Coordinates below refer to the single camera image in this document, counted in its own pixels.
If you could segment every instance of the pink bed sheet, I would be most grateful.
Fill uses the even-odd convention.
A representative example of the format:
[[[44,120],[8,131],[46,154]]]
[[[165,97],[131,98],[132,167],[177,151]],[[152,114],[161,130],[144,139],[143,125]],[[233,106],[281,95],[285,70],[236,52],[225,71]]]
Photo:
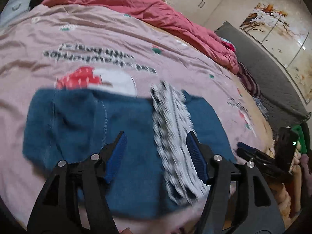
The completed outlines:
[[[161,0],[44,0],[42,4],[48,7],[66,4],[98,5],[129,14],[188,42],[232,73],[238,72],[236,55],[221,44],[221,39],[214,32],[189,21]]]

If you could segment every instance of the silver bolt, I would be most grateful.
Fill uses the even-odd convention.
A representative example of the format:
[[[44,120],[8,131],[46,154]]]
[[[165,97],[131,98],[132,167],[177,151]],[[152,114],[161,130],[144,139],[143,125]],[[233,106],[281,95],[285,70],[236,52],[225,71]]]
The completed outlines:
[[[253,162],[247,162],[247,166],[249,167],[249,168],[254,168],[255,167],[255,164],[253,163]]]
[[[221,161],[222,157],[220,155],[214,155],[213,159],[216,160],[216,161]]]
[[[65,166],[66,165],[66,161],[64,161],[64,160],[61,160],[60,162],[58,162],[58,164],[57,164],[59,167],[63,167],[63,166]]]
[[[98,159],[99,159],[99,154],[93,154],[93,155],[91,156],[91,159],[92,159],[93,161],[98,160]]]

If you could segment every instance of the gray cushion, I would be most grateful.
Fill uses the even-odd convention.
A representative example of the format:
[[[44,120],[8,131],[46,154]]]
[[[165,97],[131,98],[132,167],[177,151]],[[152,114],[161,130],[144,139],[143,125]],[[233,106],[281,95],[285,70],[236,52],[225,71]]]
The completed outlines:
[[[274,135],[280,127],[301,124],[311,117],[291,82],[262,47],[228,22],[216,34],[235,45],[238,61],[260,86],[261,102],[269,111],[268,122]]]

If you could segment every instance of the green cloth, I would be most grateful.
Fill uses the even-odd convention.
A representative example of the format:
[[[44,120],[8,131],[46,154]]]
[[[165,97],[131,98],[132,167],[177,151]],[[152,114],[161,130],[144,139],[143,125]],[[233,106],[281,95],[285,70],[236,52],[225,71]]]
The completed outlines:
[[[306,154],[307,153],[307,147],[305,145],[305,137],[303,135],[302,127],[300,125],[294,126],[292,128],[293,131],[297,132],[299,135],[298,141],[301,144],[301,154]]]

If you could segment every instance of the folded blue garment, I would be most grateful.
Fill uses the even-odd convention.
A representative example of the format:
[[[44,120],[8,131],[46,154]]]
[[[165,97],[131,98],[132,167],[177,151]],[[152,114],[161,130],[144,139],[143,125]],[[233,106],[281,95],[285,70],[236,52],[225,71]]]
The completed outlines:
[[[213,108],[183,92],[199,141],[235,161]],[[128,139],[120,169],[106,194],[114,215],[150,219],[181,206],[170,200],[154,142],[152,99],[103,91],[38,90],[30,103],[23,154],[51,171],[58,161],[80,162],[112,143],[123,130]]]

